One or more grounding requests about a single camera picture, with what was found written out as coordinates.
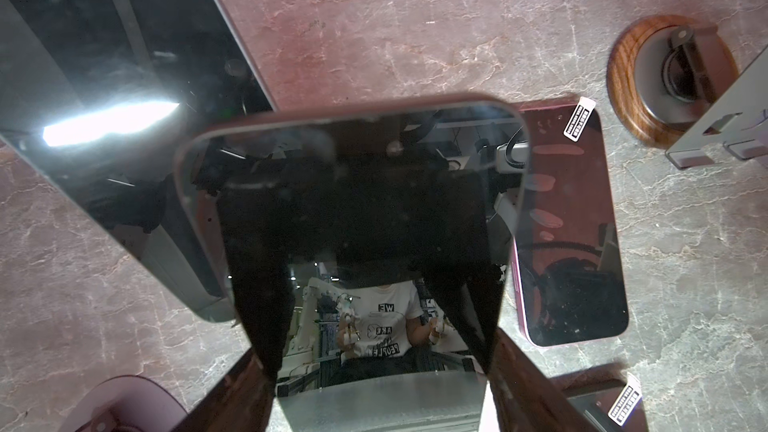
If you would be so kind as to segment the wooden round phone stand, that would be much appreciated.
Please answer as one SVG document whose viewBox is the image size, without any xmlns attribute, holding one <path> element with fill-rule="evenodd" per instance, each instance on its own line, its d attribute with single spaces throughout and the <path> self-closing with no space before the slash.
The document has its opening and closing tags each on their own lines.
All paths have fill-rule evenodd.
<svg viewBox="0 0 768 432">
<path fill-rule="evenodd" d="M 713 23 L 636 21 L 609 55 L 607 90 L 627 130 L 680 170 L 713 164 L 710 145 L 767 163 L 767 54 L 738 69 Z"/>
</svg>

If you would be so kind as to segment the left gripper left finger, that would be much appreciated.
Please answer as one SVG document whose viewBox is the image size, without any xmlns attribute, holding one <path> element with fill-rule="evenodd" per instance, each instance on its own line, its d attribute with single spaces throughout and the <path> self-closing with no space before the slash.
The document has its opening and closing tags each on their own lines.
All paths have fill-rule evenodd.
<svg viewBox="0 0 768 432">
<path fill-rule="evenodd" d="M 266 431 L 275 387 L 249 349 L 173 431 Z"/>
</svg>

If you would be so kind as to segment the pink edged phone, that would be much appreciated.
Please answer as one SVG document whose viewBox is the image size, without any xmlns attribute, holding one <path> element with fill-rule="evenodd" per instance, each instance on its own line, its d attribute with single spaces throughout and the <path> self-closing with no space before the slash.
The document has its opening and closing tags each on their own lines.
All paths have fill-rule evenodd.
<svg viewBox="0 0 768 432">
<path fill-rule="evenodd" d="M 619 336 L 629 309 L 596 103 L 573 98 L 522 115 L 528 171 L 513 261 L 522 332 L 537 347 Z"/>
</svg>

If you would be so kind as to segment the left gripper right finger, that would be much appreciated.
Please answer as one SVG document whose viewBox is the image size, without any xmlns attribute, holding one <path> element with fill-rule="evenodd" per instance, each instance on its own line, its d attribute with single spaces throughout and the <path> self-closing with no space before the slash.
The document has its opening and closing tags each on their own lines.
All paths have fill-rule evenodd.
<svg viewBox="0 0 768 432">
<path fill-rule="evenodd" d="M 595 429 L 500 328 L 495 331 L 486 377 L 501 431 Z"/>
</svg>

